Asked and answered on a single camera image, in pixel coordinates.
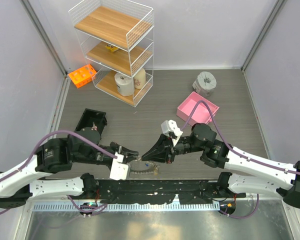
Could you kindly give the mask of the metal keyring disc with rings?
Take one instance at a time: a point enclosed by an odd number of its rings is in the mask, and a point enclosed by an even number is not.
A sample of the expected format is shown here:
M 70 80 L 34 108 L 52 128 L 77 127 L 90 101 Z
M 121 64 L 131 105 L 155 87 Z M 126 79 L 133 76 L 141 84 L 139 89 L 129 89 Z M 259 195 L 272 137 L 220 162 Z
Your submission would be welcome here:
M 152 161 L 132 161 L 129 165 L 130 173 L 135 175 L 157 174 L 159 171 L 159 165 Z

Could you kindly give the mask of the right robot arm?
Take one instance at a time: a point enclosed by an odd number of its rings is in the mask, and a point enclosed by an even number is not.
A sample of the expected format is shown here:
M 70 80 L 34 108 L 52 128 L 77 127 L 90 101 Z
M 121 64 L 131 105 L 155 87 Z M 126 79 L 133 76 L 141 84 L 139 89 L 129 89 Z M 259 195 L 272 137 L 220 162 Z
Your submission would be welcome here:
M 300 161 L 295 164 L 277 162 L 247 153 L 217 139 L 207 124 L 196 123 L 189 136 L 183 136 L 169 121 L 161 125 L 162 134 L 154 146 L 144 153 L 142 161 L 171 164 L 175 156 L 200 152 L 200 160 L 211 168 L 220 168 L 216 185 L 222 197 L 230 194 L 268 195 L 300 209 Z

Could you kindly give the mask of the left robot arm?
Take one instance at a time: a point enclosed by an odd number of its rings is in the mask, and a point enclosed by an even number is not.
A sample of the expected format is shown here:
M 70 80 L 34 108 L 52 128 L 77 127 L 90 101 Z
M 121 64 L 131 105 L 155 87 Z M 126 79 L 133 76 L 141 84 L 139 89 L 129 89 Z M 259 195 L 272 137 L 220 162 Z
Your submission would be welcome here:
M 99 193 L 98 181 L 89 173 L 66 180 L 47 180 L 46 177 L 72 169 L 73 163 L 102 165 L 113 162 L 122 167 L 116 180 L 129 174 L 128 163 L 139 153 L 115 142 L 100 145 L 97 127 L 88 126 L 79 131 L 67 131 L 67 137 L 40 140 L 30 157 L 5 172 L 0 172 L 0 209 L 13 209 L 28 200 L 40 197 L 70 196 L 73 199 L 92 199 Z

